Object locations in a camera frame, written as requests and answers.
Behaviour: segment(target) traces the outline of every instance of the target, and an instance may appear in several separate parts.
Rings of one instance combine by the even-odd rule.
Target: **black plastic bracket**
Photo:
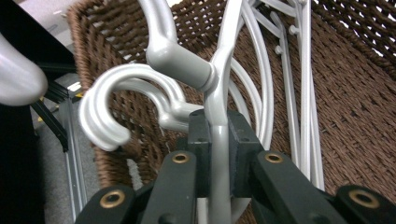
[[[262,187],[262,191],[255,191],[253,195],[265,194],[281,223],[346,223],[282,153],[262,151],[256,156],[252,169]]]
[[[250,164],[255,155],[263,151],[262,144],[241,113],[228,111],[228,121],[231,193],[236,198],[250,198]]]
[[[141,223],[194,223],[195,169],[194,154],[175,151],[167,155]]]
[[[61,84],[49,80],[49,88],[44,97],[59,104],[69,97],[69,90]]]
[[[196,186],[197,197],[207,197],[209,195],[210,148],[212,144],[204,110],[197,110],[190,114],[187,144],[186,150],[193,153],[197,159],[196,176],[199,179]]]
[[[128,223],[136,196],[134,190],[123,185],[101,189],[85,205],[76,224]]]
[[[76,73],[77,68],[73,63],[37,63],[44,73],[67,74]]]
[[[333,201],[348,223],[396,223],[396,206],[370,189],[343,186],[337,190]]]
[[[33,110],[40,116],[44,122],[49,126],[55,136],[61,142],[64,152],[67,151],[67,132],[61,123],[52,115],[52,113],[47,109],[47,107],[41,101],[37,101],[31,105]]]

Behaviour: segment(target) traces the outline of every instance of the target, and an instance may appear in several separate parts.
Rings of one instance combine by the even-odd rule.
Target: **brown wicker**
[[[344,7],[337,7],[341,6],[339,2],[343,2]],[[342,185],[363,185],[396,202],[396,51],[394,40],[386,38],[395,34],[395,24],[385,19],[387,13],[395,17],[395,7],[385,0],[375,1],[375,4],[360,0],[366,7],[348,2],[337,1],[338,5],[333,6],[331,0],[319,1],[318,6],[313,6],[318,14],[314,13],[312,19],[312,61],[326,190],[335,193]],[[202,58],[210,59],[216,48],[224,6],[223,0],[185,0],[173,6],[179,43]],[[382,8],[381,15],[377,15],[376,6]],[[386,29],[381,25],[378,27],[376,21],[350,19],[348,13],[355,18],[357,10],[363,15],[375,15],[376,21],[384,24]],[[70,8],[68,20],[84,91],[115,65],[146,62],[144,49],[148,45],[148,28],[135,0],[84,0]],[[282,20],[292,24],[291,18],[282,17]],[[340,20],[349,24],[359,36],[344,29]],[[374,38],[375,32],[382,38]],[[274,53],[277,40],[268,32],[264,31],[263,35],[274,75],[276,118],[272,149],[290,153],[281,62]],[[289,39],[298,96],[298,47],[295,36],[289,36]],[[377,57],[372,48],[384,57]],[[253,52],[248,31],[243,29],[234,57],[247,69],[255,83],[260,83]],[[202,102],[201,93],[182,86],[190,102]],[[115,118],[131,130],[133,137],[118,152],[108,153],[95,148],[101,185],[132,185],[127,159],[136,161],[143,182],[148,183],[158,173],[163,157],[175,148],[175,140],[180,134],[162,133],[157,125],[154,105],[139,93],[115,93],[111,103]],[[232,100],[230,108],[235,108]],[[240,223],[254,223],[251,209],[247,210]]]

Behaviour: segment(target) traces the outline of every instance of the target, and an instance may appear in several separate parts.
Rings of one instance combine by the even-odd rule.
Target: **gray floor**
[[[67,87],[77,80],[76,75],[67,75],[60,78],[58,83]],[[45,100],[45,105],[50,110],[54,110],[56,107],[56,104],[49,100]],[[87,196],[90,199],[99,190],[99,184],[90,142],[78,124],[78,105],[79,102],[73,104],[73,118],[75,118],[74,122],[77,127],[76,132]],[[44,175],[46,223],[73,223],[63,148],[50,128],[44,122],[37,121],[37,114],[33,112],[32,115],[35,130],[40,137],[38,148]],[[53,115],[58,118],[58,112],[54,112]]]

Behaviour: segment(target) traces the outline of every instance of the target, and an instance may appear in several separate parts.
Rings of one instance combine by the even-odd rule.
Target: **brass grommet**
[[[348,195],[353,202],[358,203],[361,206],[373,209],[379,207],[378,199],[373,194],[362,189],[353,189],[348,193]]]
[[[283,161],[283,158],[275,153],[268,153],[265,155],[265,159],[272,163],[280,163]]]
[[[184,163],[187,162],[190,157],[185,153],[177,153],[173,158],[172,161],[175,163]]]
[[[122,204],[125,200],[125,194],[120,189],[111,190],[109,193],[105,194],[100,200],[100,205],[104,208],[113,208]]]

